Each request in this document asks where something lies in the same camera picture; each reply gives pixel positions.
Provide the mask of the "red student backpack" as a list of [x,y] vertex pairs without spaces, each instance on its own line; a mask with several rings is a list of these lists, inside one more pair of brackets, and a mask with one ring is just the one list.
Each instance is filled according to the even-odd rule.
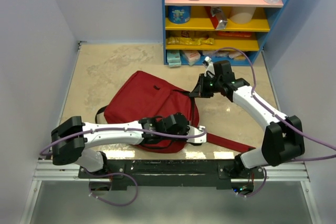
[[110,103],[100,108],[95,122],[119,124],[154,116],[182,113],[192,126],[199,124],[195,99],[189,92],[144,71],[135,72]]

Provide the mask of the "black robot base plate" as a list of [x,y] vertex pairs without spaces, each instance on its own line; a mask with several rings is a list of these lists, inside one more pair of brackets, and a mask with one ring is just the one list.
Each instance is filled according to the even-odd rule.
[[233,171],[232,159],[175,159],[175,160],[131,160],[121,159],[107,161],[107,168],[94,175],[87,174],[81,167],[78,177],[81,179],[102,179],[93,182],[93,189],[126,190],[134,186],[127,178],[130,175],[139,186],[147,187],[215,187],[232,189],[243,186],[252,190],[252,179],[263,179],[260,167],[246,169],[239,174]]

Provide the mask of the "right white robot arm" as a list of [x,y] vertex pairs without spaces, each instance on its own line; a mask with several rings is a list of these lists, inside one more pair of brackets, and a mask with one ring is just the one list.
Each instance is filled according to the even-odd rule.
[[244,109],[264,130],[263,143],[235,156],[228,169],[232,177],[246,178],[258,166],[278,166],[305,153],[301,120],[287,116],[262,99],[243,78],[237,79],[227,60],[212,62],[210,57],[203,61],[206,68],[198,78],[191,98],[211,98],[220,93]]

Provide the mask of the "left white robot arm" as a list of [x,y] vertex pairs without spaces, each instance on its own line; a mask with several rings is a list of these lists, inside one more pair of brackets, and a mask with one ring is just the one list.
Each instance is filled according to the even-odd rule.
[[52,146],[52,163],[56,166],[76,163],[91,172],[97,178],[108,174],[109,165],[103,152],[95,152],[93,147],[111,144],[130,144],[162,149],[159,146],[168,141],[185,142],[189,121],[182,113],[164,118],[155,116],[143,118],[125,124],[92,124],[82,121],[80,116],[72,116],[51,132],[52,142],[61,141]]

